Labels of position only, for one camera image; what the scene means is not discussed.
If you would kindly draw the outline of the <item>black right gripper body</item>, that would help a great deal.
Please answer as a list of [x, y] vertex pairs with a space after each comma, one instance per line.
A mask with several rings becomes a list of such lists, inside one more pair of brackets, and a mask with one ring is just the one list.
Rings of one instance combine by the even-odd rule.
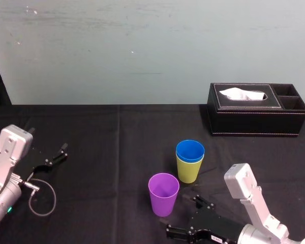
[[238, 243], [244, 225], [222, 217], [215, 210], [200, 208], [190, 220], [190, 241], [199, 243]]

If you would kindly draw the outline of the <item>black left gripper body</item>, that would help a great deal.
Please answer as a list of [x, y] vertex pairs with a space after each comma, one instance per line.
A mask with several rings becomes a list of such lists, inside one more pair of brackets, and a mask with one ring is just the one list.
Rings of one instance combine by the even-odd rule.
[[35, 168], [45, 164], [45, 155], [35, 147], [29, 149], [27, 155], [22, 158], [14, 169], [14, 173], [22, 180], [27, 180], [35, 171]]

